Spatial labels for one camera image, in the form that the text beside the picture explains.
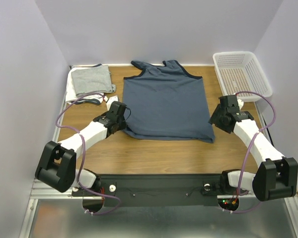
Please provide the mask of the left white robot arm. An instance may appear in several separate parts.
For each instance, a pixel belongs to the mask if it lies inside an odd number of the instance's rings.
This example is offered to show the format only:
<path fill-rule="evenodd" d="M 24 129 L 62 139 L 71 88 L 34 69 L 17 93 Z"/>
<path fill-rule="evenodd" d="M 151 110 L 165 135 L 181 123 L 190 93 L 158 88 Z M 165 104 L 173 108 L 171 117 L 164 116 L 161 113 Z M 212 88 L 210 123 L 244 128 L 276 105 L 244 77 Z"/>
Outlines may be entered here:
<path fill-rule="evenodd" d="M 86 151 L 94 144 L 126 128 L 124 117 L 127 106 L 121 102 L 111 103 L 107 112 L 96 117 L 87 127 L 60 142 L 48 142 L 38 163 L 35 178 L 59 192 L 71 186 L 83 188 L 89 195 L 100 191 L 98 175 L 76 169 L 76 160 L 86 156 Z"/>

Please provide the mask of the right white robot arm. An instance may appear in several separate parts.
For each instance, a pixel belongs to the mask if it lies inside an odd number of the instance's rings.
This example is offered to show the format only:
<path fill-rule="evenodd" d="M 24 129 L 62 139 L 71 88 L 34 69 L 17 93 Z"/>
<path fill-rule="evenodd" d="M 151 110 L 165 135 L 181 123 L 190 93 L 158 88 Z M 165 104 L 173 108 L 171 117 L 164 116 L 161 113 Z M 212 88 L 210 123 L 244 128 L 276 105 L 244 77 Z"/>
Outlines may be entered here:
<path fill-rule="evenodd" d="M 243 102 L 236 95 L 219 98 L 209 123 L 227 132 L 234 133 L 247 147 L 246 155 L 252 155 L 258 170 L 256 173 L 240 170 L 224 171 L 219 180 L 223 193 L 252 192 L 259 201 L 295 196 L 297 192 L 298 163 L 279 152 L 258 128 L 253 116 L 242 111 Z"/>

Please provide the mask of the blue tank top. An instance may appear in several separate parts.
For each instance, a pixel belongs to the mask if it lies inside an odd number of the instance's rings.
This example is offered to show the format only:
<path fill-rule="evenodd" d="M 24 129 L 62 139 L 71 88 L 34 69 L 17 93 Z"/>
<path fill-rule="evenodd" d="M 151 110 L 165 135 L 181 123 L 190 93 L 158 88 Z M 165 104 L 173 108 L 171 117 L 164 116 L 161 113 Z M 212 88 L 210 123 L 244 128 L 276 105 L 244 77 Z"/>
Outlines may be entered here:
<path fill-rule="evenodd" d="M 124 78 L 123 102 L 131 109 L 124 132 L 145 140 L 200 140 L 214 143 L 202 76 L 178 61 L 162 65 L 133 60 L 141 73 Z"/>

